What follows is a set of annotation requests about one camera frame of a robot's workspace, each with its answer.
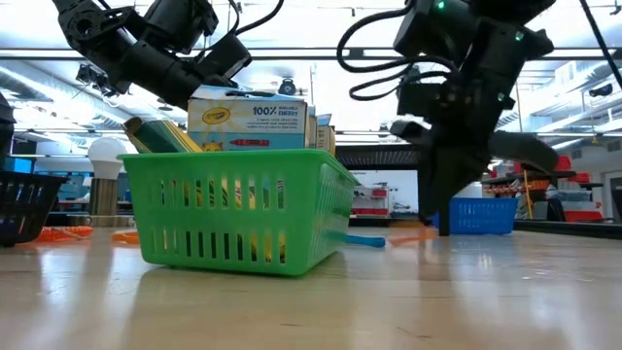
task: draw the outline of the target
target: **blue pen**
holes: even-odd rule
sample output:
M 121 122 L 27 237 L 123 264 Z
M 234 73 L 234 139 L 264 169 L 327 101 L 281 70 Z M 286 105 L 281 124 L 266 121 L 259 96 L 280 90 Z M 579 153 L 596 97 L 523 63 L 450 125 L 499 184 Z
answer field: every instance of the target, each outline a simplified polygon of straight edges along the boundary
M 383 237 L 360 237 L 350 234 L 346 237 L 346 243 L 364 245 L 373 248 L 384 248 L 387 244 Z

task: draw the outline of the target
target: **yellow box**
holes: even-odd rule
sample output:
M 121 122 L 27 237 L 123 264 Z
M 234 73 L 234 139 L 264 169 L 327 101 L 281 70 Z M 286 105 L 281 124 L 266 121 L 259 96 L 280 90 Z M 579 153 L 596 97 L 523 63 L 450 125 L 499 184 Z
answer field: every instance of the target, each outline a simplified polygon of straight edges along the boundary
M 318 150 L 336 154 L 336 134 L 333 126 L 318 126 Z

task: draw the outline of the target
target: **wooden table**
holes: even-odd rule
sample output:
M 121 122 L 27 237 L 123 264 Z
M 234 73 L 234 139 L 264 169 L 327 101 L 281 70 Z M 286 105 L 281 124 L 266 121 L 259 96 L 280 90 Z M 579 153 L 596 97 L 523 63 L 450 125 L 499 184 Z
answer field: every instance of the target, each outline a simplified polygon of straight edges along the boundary
M 0 250 L 1 348 L 619 349 L 621 252 L 593 238 L 455 235 L 348 247 L 293 279 L 149 265 L 98 230 Z

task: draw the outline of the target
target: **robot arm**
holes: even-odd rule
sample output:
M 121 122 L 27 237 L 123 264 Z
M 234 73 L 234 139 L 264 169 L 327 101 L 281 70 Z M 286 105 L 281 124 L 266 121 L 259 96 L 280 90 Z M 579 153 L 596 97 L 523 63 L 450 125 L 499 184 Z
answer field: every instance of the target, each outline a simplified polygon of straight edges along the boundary
M 552 171 L 556 152 L 532 135 L 495 132 L 526 61 L 554 49 L 544 30 L 525 24 L 555 0 L 412 0 L 394 43 L 405 57 L 421 53 L 454 67 L 442 84 L 411 78 L 399 90 L 399 115 L 424 117 L 430 130 L 397 123 L 392 133 L 422 152 L 420 214 L 433 215 L 468 184 L 478 181 L 492 157 L 512 158 Z
M 235 87 L 231 78 L 251 63 L 234 33 L 206 57 L 176 55 L 190 53 L 201 35 L 216 30 L 218 18 L 207 0 L 156 0 L 144 17 L 131 7 L 101 9 L 92 0 L 52 1 L 69 45 L 104 70 L 119 93 L 133 83 L 188 109 L 198 87 Z

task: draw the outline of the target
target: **black basket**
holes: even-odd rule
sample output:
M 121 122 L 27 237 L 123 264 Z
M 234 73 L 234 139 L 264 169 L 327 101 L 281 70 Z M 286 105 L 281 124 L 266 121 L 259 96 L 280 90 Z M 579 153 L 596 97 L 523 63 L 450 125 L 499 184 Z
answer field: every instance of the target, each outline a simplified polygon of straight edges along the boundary
M 0 246 L 31 242 L 41 233 L 67 178 L 0 171 Z

